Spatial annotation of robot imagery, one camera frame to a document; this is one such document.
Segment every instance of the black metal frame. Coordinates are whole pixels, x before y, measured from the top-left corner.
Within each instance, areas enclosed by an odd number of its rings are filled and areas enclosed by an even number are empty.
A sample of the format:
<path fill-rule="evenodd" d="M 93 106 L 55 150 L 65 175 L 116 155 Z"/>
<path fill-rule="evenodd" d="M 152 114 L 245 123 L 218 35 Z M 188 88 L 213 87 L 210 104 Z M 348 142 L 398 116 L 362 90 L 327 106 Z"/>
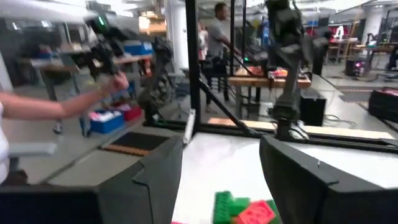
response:
<path fill-rule="evenodd" d="M 198 131 L 203 133 L 225 134 L 232 136 L 242 136 L 247 138 L 260 138 L 264 134 L 275 134 L 274 130 L 266 130 L 261 128 L 253 128 L 249 131 L 248 127 L 230 112 L 227 107 L 209 90 L 208 86 L 200 80 L 200 68 L 198 63 L 198 42 L 197 40 L 197 2 L 196 0 L 185 1 L 187 13 L 187 36 L 188 53 L 189 53 L 189 67 L 190 67 L 190 98 L 191 107 L 196 110 L 195 124 L 192 135 L 194 136 Z M 234 9 L 234 0 L 231 0 L 231 8 Z M 234 11 L 231 11 L 231 24 L 234 24 Z M 231 29 L 231 36 L 233 36 L 234 29 Z M 200 89 L 206 94 L 209 94 L 212 100 L 219 106 L 223 112 L 235 123 L 236 126 L 225 126 L 215 124 L 201 123 L 201 105 L 200 105 Z M 167 120 L 160 123 L 147 124 L 156 128 L 167 128 L 176 131 L 185 130 L 186 122 Z M 330 147 L 345 147 L 350 149 L 358 149 L 363 151 L 388 152 L 398 154 L 398 149 L 392 147 L 390 142 L 383 139 L 368 139 L 368 138 L 354 138 L 345 136 L 334 136 L 328 134 L 308 134 L 309 140 L 289 139 L 289 142 L 297 142 L 302 144 L 314 144 L 320 146 Z"/>

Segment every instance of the wooden table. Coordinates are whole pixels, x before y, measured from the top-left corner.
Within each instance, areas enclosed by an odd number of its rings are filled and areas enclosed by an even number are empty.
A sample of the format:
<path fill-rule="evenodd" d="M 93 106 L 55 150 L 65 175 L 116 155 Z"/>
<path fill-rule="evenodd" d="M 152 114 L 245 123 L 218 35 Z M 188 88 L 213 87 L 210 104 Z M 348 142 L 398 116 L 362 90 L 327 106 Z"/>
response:
<path fill-rule="evenodd" d="M 243 121 L 250 128 L 262 128 L 270 131 L 275 131 L 276 124 L 262 121 Z M 235 124 L 228 118 L 210 118 L 208 124 L 220 124 L 227 126 L 235 126 Z M 367 130 L 353 130 L 347 128 L 333 128 L 333 127 L 318 127 L 318 126 L 304 126 L 304 130 L 309 134 L 329 134 L 336 137 L 353 137 L 353 138 L 367 138 L 367 139 L 394 139 L 389 133 L 379 131 Z"/>
<path fill-rule="evenodd" d="M 285 87 L 286 80 L 283 78 L 276 78 L 273 82 L 270 82 L 267 78 L 263 77 L 253 77 L 248 74 L 248 71 L 244 68 L 240 68 L 235 72 L 238 77 L 229 77 L 228 83 L 231 86 L 235 86 L 235 115 L 242 119 L 242 87 L 272 87 L 272 88 L 283 88 Z M 309 88 L 311 86 L 311 81 L 308 79 L 297 80 L 297 86 L 299 88 Z"/>
<path fill-rule="evenodd" d="M 119 58 L 114 58 L 113 61 L 116 65 L 121 65 L 125 63 L 134 63 L 138 62 L 140 60 L 145 60 L 145 59 L 150 59 L 152 58 L 152 55 L 140 55 L 140 56 L 124 56 L 124 57 L 119 57 Z M 39 69 L 39 76 L 42 77 L 42 80 L 44 82 L 45 88 L 47 90 L 47 94 L 49 95 L 49 99 L 52 101 L 58 101 L 57 96 L 55 94 L 55 89 L 53 85 L 53 81 L 49 78 L 48 75 L 45 73 L 42 73 L 41 71 L 45 72 L 70 72 L 72 76 L 72 82 L 73 82 L 73 89 L 75 94 L 79 95 L 80 94 L 80 88 L 79 84 L 76 80 L 76 76 L 80 74 L 80 68 L 77 67 L 77 65 L 64 65 L 63 62 L 60 59 L 56 60 L 48 60 L 48 64 L 44 64 L 43 62 L 40 63 L 40 66 L 38 67 Z M 96 66 L 101 66 L 99 62 L 95 62 Z M 139 86 L 139 77 L 135 80 L 135 83 L 137 83 L 136 86 Z M 84 137 L 88 137 L 90 135 L 90 119 L 88 117 L 87 113 L 83 113 L 83 115 L 80 117 L 80 126 L 81 126 L 81 133 Z M 55 122 L 55 127 L 54 127 L 54 132 L 57 134 L 60 134 L 62 132 L 62 121 L 57 120 Z"/>

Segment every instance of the white table surface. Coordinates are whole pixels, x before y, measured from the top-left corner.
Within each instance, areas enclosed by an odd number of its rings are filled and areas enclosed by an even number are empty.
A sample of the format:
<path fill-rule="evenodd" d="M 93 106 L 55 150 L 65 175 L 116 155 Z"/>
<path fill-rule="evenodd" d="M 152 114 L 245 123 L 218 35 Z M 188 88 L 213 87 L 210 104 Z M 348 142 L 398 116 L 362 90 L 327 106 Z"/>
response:
<path fill-rule="evenodd" d="M 290 144 L 310 156 L 381 187 L 398 187 L 398 156 L 308 144 Z M 173 221 L 211 223 L 215 193 L 229 190 L 252 201 L 271 199 L 262 173 L 259 140 L 198 133 L 183 153 Z"/>

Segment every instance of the concrete floor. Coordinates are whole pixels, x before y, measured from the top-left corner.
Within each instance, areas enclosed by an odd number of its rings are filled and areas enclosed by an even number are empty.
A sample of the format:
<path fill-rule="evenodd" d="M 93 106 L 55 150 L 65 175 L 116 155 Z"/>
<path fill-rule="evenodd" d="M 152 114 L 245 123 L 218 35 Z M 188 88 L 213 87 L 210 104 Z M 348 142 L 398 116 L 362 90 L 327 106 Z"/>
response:
<path fill-rule="evenodd" d="M 323 76 L 329 77 L 338 74 L 343 70 L 342 66 L 328 65 L 323 69 Z M 330 79 L 328 81 L 334 85 L 361 85 L 361 86 L 397 86 L 398 83 L 372 82 L 364 83 L 348 79 Z M 314 76 L 312 87 L 318 90 L 327 98 L 326 114 L 339 116 L 341 119 L 353 121 L 357 124 L 357 129 L 371 131 L 384 131 L 398 138 L 398 133 L 390 129 L 378 119 L 370 116 L 366 110 L 355 103 L 345 103 L 338 96 L 341 94 L 329 82 Z M 62 93 L 65 87 L 58 87 L 57 91 Z M 17 88 L 16 93 L 24 96 L 36 98 L 46 98 L 43 88 L 24 87 Z M 186 99 L 182 106 L 189 108 L 189 99 Z M 202 112 L 202 122 L 214 116 L 225 117 L 222 112 L 219 114 L 206 114 Z M 112 175 L 121 172 L 139 158 L 125 154 L 95 150 L 100 144 L 111 142 L 126 131 L 132 129 L 140 132 L 160 133 L 164 136 L 172 136 L 172 131 L 143 128 L 140 121 L 130 124 L 128 128 L 122 128 L 111 134 L 93 134 L 90 138 L 84 138 L 80 134 L 78 119 L 73 118 L 63 122 L 64 133 L 60 136 L 52 132 L 53 121 L 4 121 L 2 128 L 12 142 L 56 142 L 58 151 L 52 157 L 23 158 L 21 167 L 29 175 L 31 183 L 39 183 L 49 180 L 53 184 L 62 185 L 96 185 Z M 338 127 L 347 128 L 345 123 L 336 124 Z"/>

